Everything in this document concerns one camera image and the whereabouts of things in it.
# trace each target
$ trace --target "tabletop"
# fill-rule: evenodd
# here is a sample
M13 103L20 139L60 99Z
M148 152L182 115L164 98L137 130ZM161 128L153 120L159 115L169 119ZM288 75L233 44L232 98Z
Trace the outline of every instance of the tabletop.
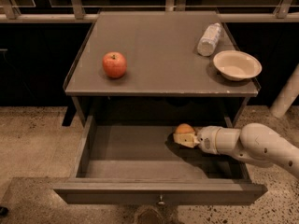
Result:
M213 11L101 12L65 92L71 96L254 97L251 79L233 82L213 66L213 55L235 47L224 29L210 57L196 47ZM111 51L127 60L126 74L106 76L103 56Z

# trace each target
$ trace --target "black wall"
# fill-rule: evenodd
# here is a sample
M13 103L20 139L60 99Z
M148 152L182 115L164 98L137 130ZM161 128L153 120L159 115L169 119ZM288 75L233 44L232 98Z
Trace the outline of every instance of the black wall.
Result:
M299 64L299 23L229 23L240 50L256 57L262 89L250 105L271 105ZM293 103L299 105L299 99Z
M64 79L90 24L0 24L0 105L67 105Z

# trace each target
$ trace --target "speckled floor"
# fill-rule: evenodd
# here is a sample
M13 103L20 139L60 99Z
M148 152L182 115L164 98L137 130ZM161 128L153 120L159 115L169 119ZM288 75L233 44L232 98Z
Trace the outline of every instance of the speckled floor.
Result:
M299 223L299 181L274 165L248 165L268 191L250 206L67 205L50 188L70 175L83 128L78 117L62 127L65 107L0 107L0 198L9 208L0 223L137 223L153 210L165 224ZM266 106L248 106L237 127L260 122L299 147L299 106L282 119Z

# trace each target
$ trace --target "white pipe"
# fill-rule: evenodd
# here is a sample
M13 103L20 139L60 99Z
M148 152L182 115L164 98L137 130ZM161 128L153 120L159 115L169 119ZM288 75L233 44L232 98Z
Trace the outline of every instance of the white pipe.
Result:
M293 101L299 95L299 64L290 76L287 84L281 90L279 96L270 107L270 112L277 118L281 118L290 108Z

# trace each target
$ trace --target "drawer front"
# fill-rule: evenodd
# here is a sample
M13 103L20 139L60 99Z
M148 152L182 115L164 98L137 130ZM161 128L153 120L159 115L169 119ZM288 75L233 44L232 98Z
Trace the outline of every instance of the drawer front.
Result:
M70 204L248 205L266 193L254 184L64 183L54 190Z

